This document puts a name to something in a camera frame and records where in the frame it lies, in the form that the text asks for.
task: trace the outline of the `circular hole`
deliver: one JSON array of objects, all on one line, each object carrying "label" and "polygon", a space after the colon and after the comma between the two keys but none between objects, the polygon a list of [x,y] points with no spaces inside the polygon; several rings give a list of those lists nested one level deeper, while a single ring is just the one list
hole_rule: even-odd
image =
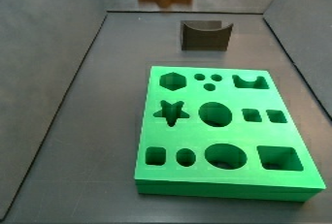
[{"label": "circular hole", "polygon": [[234,170],[246,163],[243,151],[231,144],[213,144],[205,150],[207,162],[217,168]]},{"label": "circular hole", "polygon": [[211,76],[211,80],[221,81],[222,80],[222,76],[215,74],[215,75]]},{"label": "circular hole", "polygon": [[194,78],[195,78],[196,80],[205,80],[205,76],[203,76],[202,74],[195,74],[195,75],[194,75]]},{"label": "circular hole", "polygon": [[214,91],[215,90],[215,86],[213,83],[205,83],[203,84],[203,88],[207,90],[207,91]]}]

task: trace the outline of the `square hole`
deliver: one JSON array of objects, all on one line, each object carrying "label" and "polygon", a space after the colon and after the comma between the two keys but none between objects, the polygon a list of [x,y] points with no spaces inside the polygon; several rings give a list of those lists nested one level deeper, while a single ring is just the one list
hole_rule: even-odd
[{"label": "square hole", "polygon": [[144,163],[150,166],[162,166],[166,162],[166,149],[148,147],[144,152]]},{"label": "square hole", "polygon": [[243,119],[250,122],[262,122],[259,112],[254,109],[242,109]]},{"label": "square hole", "polygon": [[257,146],[262,167],[266,170],[302,171],[304,167],[293,147]]},{"label": "square hole", "polygon": [[286,123],[285,115],[282,111],[266,110],[269,121],[273,123]]}]

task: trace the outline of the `green foam board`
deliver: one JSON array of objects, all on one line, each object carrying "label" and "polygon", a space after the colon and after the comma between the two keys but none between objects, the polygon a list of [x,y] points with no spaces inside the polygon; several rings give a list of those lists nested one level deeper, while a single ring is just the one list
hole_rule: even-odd
[{"label": "green foam board", "polygon": [[267,71],[151,67],[139,193],[305,201],[325,188]]}]

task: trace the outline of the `cutout hole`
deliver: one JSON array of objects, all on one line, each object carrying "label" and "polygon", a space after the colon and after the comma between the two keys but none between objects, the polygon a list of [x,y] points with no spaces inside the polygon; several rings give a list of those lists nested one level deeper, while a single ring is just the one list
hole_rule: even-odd
[{"label": "cutout hole", "polygon": [[144,163],[150,166],[162,166],[166,162],[166,149],[148,147],[144,152]]},{"label": "cutout hole", "polygon": [[259,112],[257,110],[243,109],[242,114],[243,114],[245,121],[262,122],[262,118],[261,118]]},{"label": "cutout hole", "polygon": [[214,80],[214,81],[221,81],[222,79],[223,79],[223,78],[222,78],[221,75],[214,74],[214,75],[211,76],[211,80]]},{"label": "cutout hole", "polygon": [[238,75],[233,75],[233,84],[237,88],[269,89],[266,80],[261,76],[253,81],[246,81]]},{"label": "cutout hole", "polygon": [[263,146],[257,147],[262,167],[266,170],[302,171],[304,167],[293,147]]},{"label": "cutout hole", "polygon": [[174,127],[179,118],[188,118],[188,114],[182,111],[183,104],[183,101],[175,104],[160,101],[160,111],[155,112],[152,116],[166,118],[167,125]]},{"label": "cutout hole", "polygon": [[184,167],[191,166],[195,161],[195,155],[192,151],[186,148],[180,149],[176,153],[176,161]]},{"label": "cutout hole", "polygon": [[174,91],[187,86],[187,79],[178,73],[168,73],[160,76],[159,85]]},{"label": "cutout hole", "polygon": [[213,144],[205,150],[207,162],[217,168],[234,170],[246,163],[246,155],[237,146],[231,144]]},{"label": "cutout hole", "polygon": [[231,112],[229,108],[219,103],[206,103],[198,111],[200,120],[211,127],[225,127],[231,122]]},{"label": "cutout hole", "polygon": [[205,80],[205,76],[202,74],[194,75],[195,80]]},{"label": "cutout hole", "polygon": [[207,90],[207,91],[214,91],[215,90],[215,85],[213,83],[205,83],[203,84],[203,88]]},{"label": "cutout hole", "polygon": [[266,110],[269,121],[273,123],[286,123],[285,115],[282,111]]}]

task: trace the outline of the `arch-shaped block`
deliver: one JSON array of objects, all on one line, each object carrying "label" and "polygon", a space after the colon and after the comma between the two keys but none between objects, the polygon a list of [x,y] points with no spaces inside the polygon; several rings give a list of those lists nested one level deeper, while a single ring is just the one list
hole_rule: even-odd
[{"label": "arch-shaped block", "polygon": [[182,50],[227,50],[231,27],[219,20],[182,21]]}]

